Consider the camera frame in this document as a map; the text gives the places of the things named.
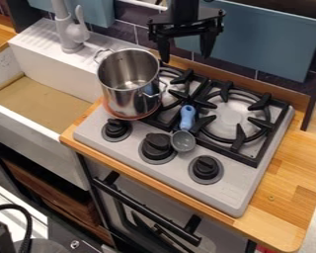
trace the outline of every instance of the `pot handle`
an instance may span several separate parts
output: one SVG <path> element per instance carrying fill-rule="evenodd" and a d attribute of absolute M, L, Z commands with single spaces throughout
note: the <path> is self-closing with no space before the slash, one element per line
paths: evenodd
<path fill-rule="evenodd" d="M 97 64 L 100 64 L 100 63 L 101 63 L 101 62 L 99 62 L 99 61 L 97 60 L 98 56 L 100 56 L 101 52 L 105 52 L 105 51 L 115 52 L 114 50 L 112 50 L 112 49 L 110 49 L 110 48 L 98 50 L 98 51 L 95 53 L 95 56 L 94 56 L 94 61 L 95 61 Z"/>
<path fill-rule="evenodd" d="M 166 91 L 166 89 L 167 89 L 167 87 L 168 87 L 169 85 L 168 85 L 166 82 L 162 81 L 162 80 L 160 80 L 160 82 L 164 85 L 164 89 L 161 90 L 159 93 L 154 94 L 154 95 L 149 95 L 149 94 L 143 92 L 142 95 L 144 95 L 145 97 L 148 97 L 148 98 L 150 98 L 150 99 L 153 99 L 153 98 L 155 98 L 155 97 L 159 97 L 160 95 L 162 95 L 162 94 Z"/>

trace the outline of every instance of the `oven handle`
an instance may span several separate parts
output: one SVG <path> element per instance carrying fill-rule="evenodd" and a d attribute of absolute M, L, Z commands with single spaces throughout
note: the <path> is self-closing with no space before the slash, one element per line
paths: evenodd
<path fill-rule="evenodd" d="M 182 228 L 176 223 L 174 223 L 172 220 L 165 218 L 164 216 L 160 215 L 156 211 L 153 211 L 150 208 L 148 208 L 146 205 L 141 204 L 140 202 L 134 200 L 132 197 L 115 189 L 114 182 L 116 181 L 118 177 L 119 177 L 119 173 L 111 172 L 104 181 L 101 181 L 99 178 L 94 178 L 93 185 L 97 187 L 98 189 L 100 189 L 101 191 L 117 199 L 118 201 L 126 204 L 133 210 L 138 211 L 139 213 L 150 218 L 151 220 L 161 225 L 162 227 L 165 227 L 166 229 L 175 233 L 179 237 L 191 243 L 193 246 L 198 247 L 200 245 L 201 238 L 194 235 L 199 224 L 201 223 L 200 217 L 193 215 L 188 221 L 188 223 L 186 224 L 186 226 Z"/>

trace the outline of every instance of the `oven door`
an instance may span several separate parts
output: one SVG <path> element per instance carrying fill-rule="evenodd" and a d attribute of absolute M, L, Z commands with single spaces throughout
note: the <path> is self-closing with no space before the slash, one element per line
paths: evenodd
<path fill-rule="evenodd" d="M 110 229 L 144 251 L 244 252 L 245 238 L 116 172 L 101 172 L 92 173 L 92 182 L 99 189 Z"/>

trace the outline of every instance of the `black burner grate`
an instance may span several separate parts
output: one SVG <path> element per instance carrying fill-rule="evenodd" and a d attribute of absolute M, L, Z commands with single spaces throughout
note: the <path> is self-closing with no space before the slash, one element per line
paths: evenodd
<path fill-rule="evenodd" d="M 178 106 L 183 107 L 186 104 L 191 104 L 194 98 L 202 91 L 202 89 L 206 87 L 206 84 L 208 84 L 208 78 L 194 74 L 194 72 L 191 69 L 188 69 L 185 71 L 185 70 L 181 70 L 181 69 L 174 68 L 171 66 L 167 66 L 163 63 L 161 67 L 164 71 L 167 71 L 167 72 L 168 72 L 167 69 L 172 69 L 173 73 L 176 73 L 176 71 L 182 73 L 182 75 L 173 79 L 170 83 L 171 84 L 185 83 L 186 89 L 183 92 L 172 90 L 172 89 L 168 90 L 168 92 L 177 99 L 176 102 L 166 107 L 162 105 L 154 114 L 152 114 L 151 116 L 145 119 L 142 119 L 142 121 L 153 127 L 160 128 L 164 131 L 171 131 L 180 119 L 180 110 L 171 112 L 172 114 L 174 114 L 174 116 L 171 117 L 171 119 L 168 122 L 160 121 L 159 120 L 160 114 L 165 113 Z M 199 83 L 199 84 L 198 84 L 198 87 L 195 89 L 195 91 L 192 94 L 190 94 L 191 85 L 194 81 L 196 81 L 196 83 Z"/>
<path fill-rule="evenodd" d="M 211 92 L 213 88 L 218 88 L 219 90 Z M 215 110 L 217 106 L 209 102 L 211 98 L 220 96 L 223 102 L 228 102 L 232 94 L 238 94 L 239 96 L 246 96 L 249 99 L 253 99 L 255 103 L 252 104 L 248 110 L 263 112 L 265 117 L 264 120 L 248 118 L 248 121 L 251 124 L 259 128 L 255 134 L 246 136 L 246 133 L 241 125 L 238 124 L 236 126 L 236 138 L 229 139 L 217 136 L 206 128 L 209 124 L 216 120 L 216 115 L 200 117 L 199 113 L 197 113 L 196 123 L 191 129 L 191 133 L 196 136 L 197 144 L 257 168 L 275 133 L 277 132 L 279 125 L 287 113 L 288 104 L 272 99 L 272 95 L 269 93 L 260 95 L 235 87 L 232 82 L 224 83 L 213 80 L 204 89 L 202 89 L 200 94 L 198 94 L 198 96 L 194 99 L 194 105 L 196 106 L 198 112 L 203 109 Z M 269 106 L 276 106 L 280 108 L 280 113 L 274 123 L 271 122 L 272 116 Z M 261 137 L 265 137 L 265 141 L 255 157 L 250 157 L 240 152 L 241 147 L 247 142 L 254 141 Z"/>

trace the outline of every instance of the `gas stove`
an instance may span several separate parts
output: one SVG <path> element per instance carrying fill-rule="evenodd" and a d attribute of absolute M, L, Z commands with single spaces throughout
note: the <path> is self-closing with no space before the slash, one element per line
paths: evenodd
<path fill-rule="evenodd" d="M 256 191 L 294 115 L 272 94 L 256 94 L 232 82 L 209 80 L 189 69 L 163 66 L 168 88 L 162 106 L 141 121 L 112 119 L 102 106 L 74 138 L 201 202 L 241 216 Z M 170 144 L 179 130 L 180 109 L 193 105 L 194 150 Z"/>

